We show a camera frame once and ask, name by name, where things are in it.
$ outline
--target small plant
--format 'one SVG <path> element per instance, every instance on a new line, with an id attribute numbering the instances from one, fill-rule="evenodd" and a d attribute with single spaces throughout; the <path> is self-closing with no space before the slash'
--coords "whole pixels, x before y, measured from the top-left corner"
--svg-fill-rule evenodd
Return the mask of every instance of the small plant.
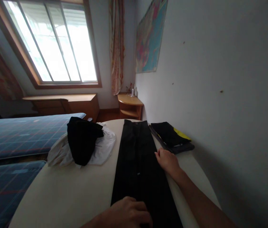
<path id="1" fill-rule="evenodd" d="M 132 94 L 133 84 L 131 83 L 129 87 L 126 86 L 127 93 Z"/>

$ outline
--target map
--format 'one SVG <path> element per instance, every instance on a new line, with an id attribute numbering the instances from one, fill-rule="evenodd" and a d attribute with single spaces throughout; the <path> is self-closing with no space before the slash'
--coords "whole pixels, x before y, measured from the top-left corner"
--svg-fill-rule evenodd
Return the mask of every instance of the map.
<path id="1" fill-rule="evenodd" d="M 137 27 L 136 73 L 157 69 L 167 0 L 153 0 Z"/>

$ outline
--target yellow fabric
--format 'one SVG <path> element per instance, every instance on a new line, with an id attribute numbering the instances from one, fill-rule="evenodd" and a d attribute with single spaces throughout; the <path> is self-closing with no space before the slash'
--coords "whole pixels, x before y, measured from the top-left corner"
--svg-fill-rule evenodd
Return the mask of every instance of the yellow fabric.
<path id="1" fill-rule="evenodd" d="M 177 133 L 177 135 L 179 135 L 180 137 L 192 141 L 192 139 L 190 139 L 189 137 L 187 137 L 184 133 L 182 133 L 181 131 L 177 130 L 176 128 L 174 128 L 174 131 L 175 131 L 175 132 Z"/>

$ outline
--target desk drawer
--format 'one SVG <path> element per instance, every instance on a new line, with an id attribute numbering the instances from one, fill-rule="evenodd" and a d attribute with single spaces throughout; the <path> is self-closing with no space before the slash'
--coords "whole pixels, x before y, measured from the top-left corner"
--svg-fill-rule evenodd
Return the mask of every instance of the desk drawer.
<path id="1" fill-rule="evenodd" d="M 39 113 L 41 115 L 60 115 L 60 114 L 66 114 L 65 110 L 63 107 L 58 107 L 58 108 L 43 108 L 39 109 Z"/>
<path id="2" fill-rule="evenodd" d="M 34 105 L 37 108 L 58 108 L 62 107 L 61 101 L 59 100 L 53 100 L 53 101 L 34 101 Z"/>

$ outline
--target white cloth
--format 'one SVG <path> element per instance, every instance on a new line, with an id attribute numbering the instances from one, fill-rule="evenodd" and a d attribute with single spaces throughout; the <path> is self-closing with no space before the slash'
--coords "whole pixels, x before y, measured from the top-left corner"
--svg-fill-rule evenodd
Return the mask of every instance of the white cloth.
<path id="1" fill-rule="evenodd" d="M 112 132 L 104 123 L 97 123 L 103 126 L 103 137 L 95 142 L 95 150 L 88 164 L 102 165 L 111 156 L 112 149 L 116 141 L 116 134 Z M 73 162 L 70 146 L 68 144 L 67 133 L 60 137 L 52 146 L 47 156 L 49 166 L 57 165 L 67 166 Z"/>

